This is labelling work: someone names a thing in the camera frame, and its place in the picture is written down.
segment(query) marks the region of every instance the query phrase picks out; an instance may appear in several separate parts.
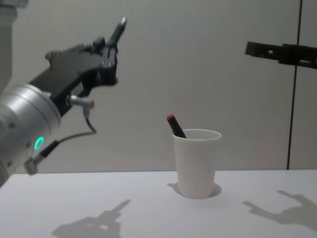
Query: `black bracket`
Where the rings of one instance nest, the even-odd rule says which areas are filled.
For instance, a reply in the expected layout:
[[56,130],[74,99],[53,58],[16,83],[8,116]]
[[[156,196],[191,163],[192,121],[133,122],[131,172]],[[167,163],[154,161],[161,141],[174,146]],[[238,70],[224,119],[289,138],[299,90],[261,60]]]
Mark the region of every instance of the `black bracket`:
[[317,69],[317,48],[313,47],[288,44],[275,46],[248,42],[245,54],[264,59],[278,60],[281,64]]

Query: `white paper cup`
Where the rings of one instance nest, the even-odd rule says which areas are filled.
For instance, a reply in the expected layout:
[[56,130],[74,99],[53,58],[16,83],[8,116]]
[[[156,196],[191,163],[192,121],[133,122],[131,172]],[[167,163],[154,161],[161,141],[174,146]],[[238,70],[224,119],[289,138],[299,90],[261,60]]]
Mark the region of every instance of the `white paper cup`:
[[202,129],[184,130],[186,138],[173,135],[178,186],[188,198],[211,195],[221,134]]

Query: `table surface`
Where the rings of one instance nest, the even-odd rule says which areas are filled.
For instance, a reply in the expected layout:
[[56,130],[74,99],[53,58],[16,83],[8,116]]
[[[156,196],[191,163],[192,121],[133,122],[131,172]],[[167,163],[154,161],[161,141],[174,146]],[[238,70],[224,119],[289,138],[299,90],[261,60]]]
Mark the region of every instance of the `table surface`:
[[0,190],[0,237],[317,237],[317,171],[217,171],[201,200],[176,182],[176,172],[14,175]]

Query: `cable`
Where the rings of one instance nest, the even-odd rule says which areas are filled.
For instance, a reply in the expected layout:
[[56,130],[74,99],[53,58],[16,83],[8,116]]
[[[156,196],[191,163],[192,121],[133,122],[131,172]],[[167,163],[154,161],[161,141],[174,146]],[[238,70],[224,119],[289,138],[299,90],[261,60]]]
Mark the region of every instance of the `cable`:
[[70,139],[74,139],[74,138],[77,138],[77,137],[96,134],[97,131],[96,131],[96,129],[91,125],[91,123],[90,123],[90,121],[89,121],[89,118],[85,118],[85,120],[86,120],[87,126],[90,128],[91,131],[73,134],[73,135],[67,136],[67,137],[65,137],[65,138],[63,138],[63,139],[61,139],[61,140],[59,140],[58,142],[59,142],[59,143],[63,143],[63,142],[65,142],[65,141],[68,141],[68,140],[70,140]]

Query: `gray wall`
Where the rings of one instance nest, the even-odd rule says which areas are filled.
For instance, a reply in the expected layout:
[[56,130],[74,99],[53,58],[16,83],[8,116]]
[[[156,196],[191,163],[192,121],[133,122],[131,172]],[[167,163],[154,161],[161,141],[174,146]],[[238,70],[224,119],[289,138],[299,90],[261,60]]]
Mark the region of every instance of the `gray wall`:
[[[317,47],[317,2],[304,0],[300,45]],[[298,67],[291,169],[317,169],[317,70]]]
[[[296,43],[298,9],[299,0],[30,0],[14,26],[11,85],[44,70],[47,51],[108,37],[128,16],[119,84],[91,94],[98,135],[61,145],[40,171],[174,170],[169,113],[222,133],[219,169],[285,169],[294,67],[244,50]],[[53,137],[83,130],[73,109]]]

